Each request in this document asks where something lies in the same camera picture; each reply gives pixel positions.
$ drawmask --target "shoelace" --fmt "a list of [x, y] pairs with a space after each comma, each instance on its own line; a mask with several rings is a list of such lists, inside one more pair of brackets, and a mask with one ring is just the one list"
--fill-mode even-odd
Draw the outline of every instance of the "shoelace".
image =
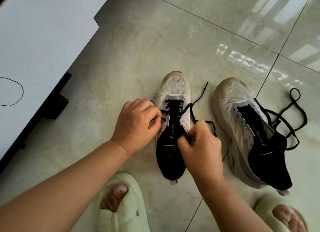
[[[296, 100], [295, 100], [295, 99], [293, 98], [293, 96], [292, 96], [292, 91], [293, 91], [294, 89], [297, 90], [298, 93], [299, 93], [299, 97], [298, 97]], [[280, 111], [280, 113], [276, 113], [276, 112], [274, 112], [274, 111], [272, 111], [272, 110], [263, 108], [263, 107], [261, 106], [261, 104], [259, 104], [259, 102], [257, 101], [257, 99], [254, 98], [254, 100], [255, 100], [256, 103], [259, 105], [260, 109], [262, 110], [262, 112], [266, 115], [266, 117], [267, 117], [267, 119], [268, 119], [268, 124], [269, 124], [274, 130], [276, 130], [277, 127], [278, 127], [278, 125], [281, 123], [281, 121], [283, 121], [283, 123], [284, 123], [284, 124], [288, 127], [288, 129], [290, 130], [290, 132], [288, 133], [288, 135], [286, 135], [286, 138], [289, 138], [289, 137], [292, 135], [292, 136], [294, 136], [295, 139], [297, 140], [297, 144], [296, 144], [296, 145], [294, 145], [294, 146], [292, 146], [292, 147], [290, 147], [290, 148], [286, 148], [286, 150], [295, 149], [295, 148], [299, 145], [300, 141], [299, 141], [299, 139], [297, 138], [295, 131], [300, 130], [302, 127], [304, 127], [304, 126], [308, 123], [308, 118], [307, 118], [306, 112], [305, 112], [305, 111], [298, 105], [298, 103], [297, 103], [297, 101], [300, 99], [300, 97], [301, 97], [300, 91], [299, 91], [297, 88], [292, 88], [292, 89], [290, 90], [291, 103], [290, 103], [287, 107], [285, 107], [282, 111]], [[299, 127], [296, 128], [296, 129], [293, 129], [292, 126], [289, 124], [289, 122], [282, 117], [282, 114], [283, 114], [287, 109], [289, 109], [292, 105], [295, 105], [295, 106], [298, 108], [298, 110], [301, 112], [302, 116], [303, 116], [303, 123], [302, 123], [302, 125], [299, 126]], [[271, 117], [270, 117], [270, 115], [269, 115], [268, 113], [273, 114], [273, 115], [276, 116], [277, 118], [276, 118], [274, 121], [271, 121]]]
[[[196, 120], [195, 115], [193, 114], [192, 111], [192, 107], [194, 106], [194, 104], [202, 98], [203, 94], [205, 93], [206, 87], [208, 85], [209, 82], [207, 82], [207, 84], [205, 85], [205, 88], [203, 89], [203, 92], [201, 94], [201, 96], [194, 101], [193, 103], [189, 103], [183, 110], [182, 110], [182, 105], [183, 105], [183, 101], [182, 100], [165, 100], [165, 103], [168, 103], [166, 106], [166, 110], [160, 110], [162, 113], [169, 115], [169, 116], [177, 116], [178, 119], [180, 120], [182, 115], [190, 108], [190, 114], [193, 120], [193, 123], [196, 124], [198, 122], [198, 120]], [[216, 127], [214, 126], [214, 123], [212, 121], [205, 121], [206, 123], [210, 123], [213, 126], [213, 134], [216, 137]], [[190, 143], [191, 138], [189, 137], [188, 133], [186, 132], [186, 130], [184, 128], [182, 128], [183, 130], [183, 134], [185, 135], [187, 141]]]

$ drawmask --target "forearm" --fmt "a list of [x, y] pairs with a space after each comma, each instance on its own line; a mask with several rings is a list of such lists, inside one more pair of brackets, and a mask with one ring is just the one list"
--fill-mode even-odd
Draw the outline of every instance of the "forearm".
[[70, 231], [128, 154], [106, 142], [0, 208], [1, 231]]
[[225, 179], [206, 177], [196, 184], [221, 232], [272, 232]]

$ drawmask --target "slide sandal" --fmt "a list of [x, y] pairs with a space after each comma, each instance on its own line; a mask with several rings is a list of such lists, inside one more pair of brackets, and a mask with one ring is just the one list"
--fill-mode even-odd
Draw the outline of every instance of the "slide sandal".
[[293, 202], [288, 200], [288, 197], [278, 195], [265, 196], [258, 202], [254, 211], [274, 232], [289, 232], [289, 229], [273, 215], [273, 210], [278, 205], [282, 204], [291, 207], [302, 220], [306, 230], [309, 231], [306, 219], [303, 217], [303, 213], [294, 205]]
[[137, 181], [131, 175], [118, 173], [111, 177], [99, 195], [99, 204], [103, 196], [116, 184], [124, 184], [128, 188], [128, 193], [120, 202], [116, 212], [107, 209], [99, 210], [98, 230], [100, 232], [150, 232], [142, 193]]

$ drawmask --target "marble tile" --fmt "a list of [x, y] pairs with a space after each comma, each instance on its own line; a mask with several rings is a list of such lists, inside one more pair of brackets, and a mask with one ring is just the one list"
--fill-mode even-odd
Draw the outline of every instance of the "marble tile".
[[[305, 212], [304, 215], [309, 223], [309, 231], [316, 231], [320, 227], [318, 219], [320, 203], [317, 202], [320, 191], [318, 182], [320, 175], [319, 81], [320, 74], [317, 72], [279, 56], [257, 97], [263, 107], [280, 112], [290, 103], [288, 93], [291, 88], [298, 88], [301, 92], [301, 99], [298, 104], [305, 110], [308, 124], [296, 132], [300, 144], [296, 149], [286, 151], [285, 158], [293, 182], [288, 198], [294, 200]], [[300, 112], [295, 107], [291, 107], [282, 116], [293, 128], [299, 127], [303, 121]], [[277, 131], [282, 134], [289, 132], [284, 124], [280, 124]], [[295, 142], [289, 139], [288, 143], [289, 147], [294, 145]], [[224, 175], [250, 207], [253, 208], [259, 198], [264, 195], [277, 193], [271, 187], [254, 189], [242, 183], [233, 176], [228, 158], [229, 154], [223, 161]], [[219, 231], [218, 225], [204, 201], [201, 202], [187, 230], [187, 232], [191, 231]]]
[[320, 72], [320, 0], [308, 0], [281, 55]]
[[279, 53], [307, 0], [164, 0]]
[[[198, 119], [213, 120], [211, 96], [236, 76], [258, 93], [277, 55], [161, 0], [108, 0], [99, 29], [70, 67], [62, 93], [69, 104], [57, 120], [42, 120], [0, 176], [0, 204], [84, 157], [113, 132], [126, 101], [152, 99], [162, 78], [180, 70], [189, 79]], [[219, 137], [223, 131], [217, 128]], [[189, 172], [169, 185], [151, 142], [122, 167], [138, 181], [152, 231], [184, 231], [201, 201]], [[75, 225], [95, 231], [94, 201]]]

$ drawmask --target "black circular line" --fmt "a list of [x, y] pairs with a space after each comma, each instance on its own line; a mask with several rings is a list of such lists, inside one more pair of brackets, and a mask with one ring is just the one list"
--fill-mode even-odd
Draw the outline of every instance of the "black circular line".
[[23, 86], [22, 86], [20, 83], [18, 83], [17, 81], [14, 81], [14, 80], [12, 80], [12, 79], [10, 79], [10, 78], [7, 78], [7, 77], [0, 77], [0, 78], [8, 79], [8, 80], [13, 81], [13, 82], [15, 82], [15, 83], [17, 83], [17, 84], [19, 84], [19, 85], [21, 86], [21, 88], [22, 88], [21, 98], [20, 98], [17, 102], [15, 102], [14, 104], [12, 104], [12, 105], [17, 104], [17, 103], [22, 99], [22, 97], [23, 97], [23, 94], [24, 94]]

